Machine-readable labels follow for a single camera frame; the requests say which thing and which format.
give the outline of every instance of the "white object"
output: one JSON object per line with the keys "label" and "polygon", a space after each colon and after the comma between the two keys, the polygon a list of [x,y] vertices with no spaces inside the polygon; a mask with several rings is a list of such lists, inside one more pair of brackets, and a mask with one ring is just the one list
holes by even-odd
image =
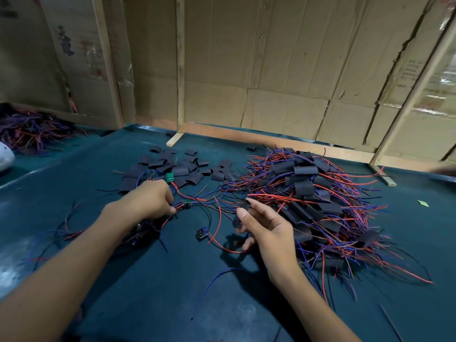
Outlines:
{"label": "white object", "polygon": [[8,169],[14,163],[14,153],[11,149],[0,141],[0,171]]}

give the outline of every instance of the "plastic wrap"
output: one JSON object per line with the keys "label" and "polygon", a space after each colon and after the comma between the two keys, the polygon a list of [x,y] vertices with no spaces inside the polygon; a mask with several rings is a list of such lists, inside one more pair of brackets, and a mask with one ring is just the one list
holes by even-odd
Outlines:
{"label": "plastic wrap", "polygon": [[[455,10],[456,0],[435,0],[416,37],[401,53],[382,95],[385,107],[400,109]],[[456,39],[413,108],[414,112],[456,119]]]}

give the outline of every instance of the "table surface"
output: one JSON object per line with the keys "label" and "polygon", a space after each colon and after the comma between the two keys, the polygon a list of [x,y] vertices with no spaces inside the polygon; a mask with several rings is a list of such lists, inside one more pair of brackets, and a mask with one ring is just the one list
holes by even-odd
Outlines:
{"label": "table surface", "polygon": [[[121,175],[151,144],[165,146],[164,133],[130,127],[110,134],[89,147],[60,158],[52,165],[0,187],[0,297],[31,273],[37,257],[52,242],[46,231],[58,226],[74,200],[80,210],[70,228],[88,227],[103,206],[118,199]],[[175,145],[198,150],[217,164],[223,158],[242,169],[245,144],[185,134]],[[370,174],[366,165],[335,161],[346,172]],[[455,273],[454,247],[445,246],[455,231],[455,186],[422,173],[388,169],[397,187],[378,182],[389,213],[379,213],[373,226],[385,228],[399,247],[429,271],[434,285],[411,285],[360,270],[353,281],[354,302],[338,281],[331,279],[337,314],[365,342],[398,340],[379,305],[383,305],[405,341],[447,340],[453,336]],[[214,189],[219,183],[205,177],[198,185]],[[190,193],[194,187],[182,191]],[[429,207],[418,204],[426,201]],[[83,304],[84,319],[71,329],[76,334],[116,341],[291,341],[306,335],[290,307],[268,282],[261,261],[253,254],[226,254],[207,241],[198,242],[196,230],[208,225],[200,208],[182,211],[162,232],[168,253],[159,242],[111,259]],[[231,221],[223,217],[217,235],[221,243],[236,240]],[[48,249],[45,257],[59,250]],[[414,264],[409,266],[419,271]],[[221,271],[245,268],[221,276],[193,311],[209,282]]]}

